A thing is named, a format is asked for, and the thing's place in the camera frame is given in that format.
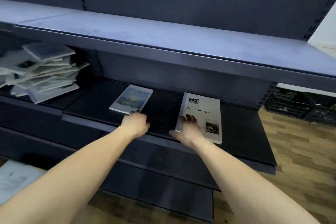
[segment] stack of books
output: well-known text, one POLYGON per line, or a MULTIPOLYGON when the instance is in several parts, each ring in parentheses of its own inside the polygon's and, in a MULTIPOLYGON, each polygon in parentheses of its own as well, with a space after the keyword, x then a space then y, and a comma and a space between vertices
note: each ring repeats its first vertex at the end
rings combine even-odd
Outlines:
POLYGON ((32 43, 0 57, 0 88, 13 85, 11 94, 28 95, 37 104, 76 90, 79 70, 89 63, 74 61, 75 51, 54 43, 32 43))

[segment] upper shelf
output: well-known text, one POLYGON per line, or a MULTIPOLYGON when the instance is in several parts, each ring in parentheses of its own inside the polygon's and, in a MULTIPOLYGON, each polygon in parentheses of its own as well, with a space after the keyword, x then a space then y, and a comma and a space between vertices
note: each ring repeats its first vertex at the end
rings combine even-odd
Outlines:
MULTIPOLYGON (((14 24, 14 33, 23 37, 326 91, 336 89, 336 60, 300 40, 79 10, 61 13, 61 8, 56 15, 19 21, 21 3, 0 1, 0 6, 0 21, 14 24)), ((26 10, 36 9, 33 6, 26 10)))

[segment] bottom shelf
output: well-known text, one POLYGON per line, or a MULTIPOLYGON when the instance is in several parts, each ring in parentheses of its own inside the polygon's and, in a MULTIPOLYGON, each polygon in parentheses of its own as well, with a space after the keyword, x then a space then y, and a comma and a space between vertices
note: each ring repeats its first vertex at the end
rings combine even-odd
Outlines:
MULTIPOLYGON (((77 149, 0 128, 0 155, 42 169, 50 169, 77 149)), ((102 189, 203 221, 213 220, 212 190, 115 163, 102 189)))

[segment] photo book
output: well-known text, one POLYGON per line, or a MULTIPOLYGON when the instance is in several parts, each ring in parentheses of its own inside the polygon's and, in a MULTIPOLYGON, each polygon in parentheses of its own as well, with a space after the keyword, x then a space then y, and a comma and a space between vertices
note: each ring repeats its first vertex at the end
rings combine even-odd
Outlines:
MULTIPOLYGON (((221 104, 219 99, 184 93, 179 116, 193 115, 202 134, 215 144, 222 143, 221 104)), ((182 122, 177 120, 175 130, 181 132, 182 122)))
POLYGON ((125 114, 141 111, 152 93, 151 89, 129 85, 109 109, 125 114))

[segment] hand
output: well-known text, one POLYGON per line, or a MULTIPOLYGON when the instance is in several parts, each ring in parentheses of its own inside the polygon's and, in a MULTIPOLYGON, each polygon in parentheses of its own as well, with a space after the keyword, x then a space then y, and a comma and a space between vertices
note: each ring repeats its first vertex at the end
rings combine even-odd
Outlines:
POLYGON ((140 112, 131 112, 129 115, 125 115, 121 126, 126 128, 127 132, 131 133, 132 138, 143 136, 149 126, 149 122, 146 123, 147 115, 140 112))
POLYGON ((177 132, 175 130, 169 131, 170 135, 175 137, 185 146, 190 148, 194 148, 195 144, 198 141, 204 140, 204 136, 202 135, 201 129, 197 124, 197 119, 193 115, 180 116, 179 119, 182 122, 181 132, 177 132))

